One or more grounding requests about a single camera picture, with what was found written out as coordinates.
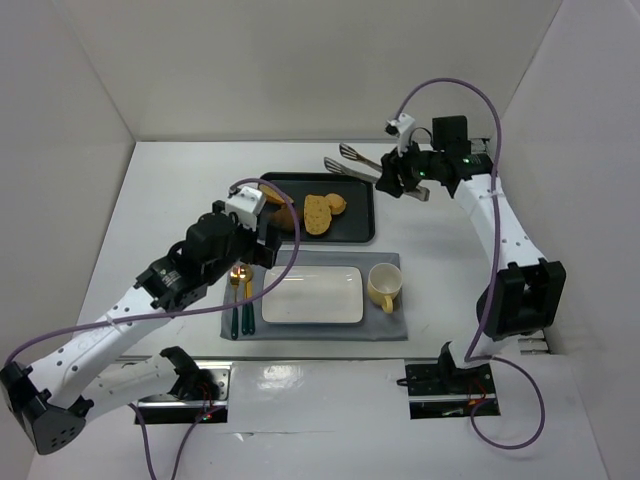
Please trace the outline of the crusty bread slice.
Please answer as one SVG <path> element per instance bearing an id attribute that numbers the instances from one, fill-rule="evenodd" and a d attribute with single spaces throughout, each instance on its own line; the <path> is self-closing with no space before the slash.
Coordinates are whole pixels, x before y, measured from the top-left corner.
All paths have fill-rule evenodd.
<path id="1" fill-rule="evenodd" d="M 286 204 L 286 201 L 289 201 L 291 204 L 294 203 L 294 200 L 290 196 L 286 194 L 280 195 L 268 185 L 259 184 L 258 189 L 265 195 L 266 201 L 269 204 L 281 207 Z"/>

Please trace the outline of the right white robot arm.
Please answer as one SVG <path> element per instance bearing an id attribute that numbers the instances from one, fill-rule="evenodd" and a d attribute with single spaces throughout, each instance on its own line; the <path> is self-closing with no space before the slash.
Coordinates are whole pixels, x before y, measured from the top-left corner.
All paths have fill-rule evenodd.
<path id="1" fill-rule="evenodd" d="M 566 270 L 548 260 L 525 232 L 494 162 L 473 152 L 466 117 L 434 119 L 427 150 L 413 140 L 414 129 L 414 118 L 406 114 L 388 121 L 385 130 L 397 144 L 381 159 L 377 190 L 398 198 L 423 181 L 439 183 L 467 214 L 491 262 L 489 284 L 476 303 L 476 331 L 445 344 L 438 359 L 443 376 L 461 376 L 488 363 L 511 338 L 553 324 Z"/>

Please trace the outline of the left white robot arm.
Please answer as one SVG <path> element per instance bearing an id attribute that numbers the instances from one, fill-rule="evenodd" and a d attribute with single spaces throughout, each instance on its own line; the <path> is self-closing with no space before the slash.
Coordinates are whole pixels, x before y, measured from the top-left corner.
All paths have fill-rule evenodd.
<path id="1" fill-rule="evenodd" d="M 154 330 L 195 314 L 193 304 L 235 264 L 274 266 L 281 234 L 262 209 L 215 202 L 98 320 L 47 332 L 8 355 L 1 392 L 38 454 L 61 450 L 89 422 L 147 396 L 210 402 L 213 377 L 177 346 L 120 373 L 105 370 Z"/>

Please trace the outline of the metal tongs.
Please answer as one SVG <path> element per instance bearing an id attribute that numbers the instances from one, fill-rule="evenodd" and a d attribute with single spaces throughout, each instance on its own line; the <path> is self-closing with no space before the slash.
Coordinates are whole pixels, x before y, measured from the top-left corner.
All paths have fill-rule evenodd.
<path id="1" fill-rule="evenodd" d="M 346 143 L 338 145 L 338 151 L 345 163 L 330 157 L 323 159 L 327 172 L 342 176 L 350 176 L 375 185 L 382 174 L 382 166 L 362 154 Z"/>

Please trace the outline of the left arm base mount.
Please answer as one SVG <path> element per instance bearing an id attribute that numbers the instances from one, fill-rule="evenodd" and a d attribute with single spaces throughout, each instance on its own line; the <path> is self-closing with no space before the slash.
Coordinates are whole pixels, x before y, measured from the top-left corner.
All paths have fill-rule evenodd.
<path id="1" fill-rule="evenodd" d="M 137 402 L 149 425 L 222 424 L 228 420 L 231 365 L 217 361 L 196 361 L 180 347 L 169 347 L 160 356 L 168 360 L 177 380 L 168 390 Z"/>

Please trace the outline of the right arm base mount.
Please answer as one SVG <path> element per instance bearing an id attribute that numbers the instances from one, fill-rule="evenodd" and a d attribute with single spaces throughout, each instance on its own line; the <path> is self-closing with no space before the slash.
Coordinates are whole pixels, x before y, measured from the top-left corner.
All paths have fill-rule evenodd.
<path id="1" fill-rule="evenodd" d="M 449 354 L 436 360 L 407 360 L 396 385 L 408 396 L 412 420 L 500 416 L 500 407 L 488 364 L 459 370 Z"/>

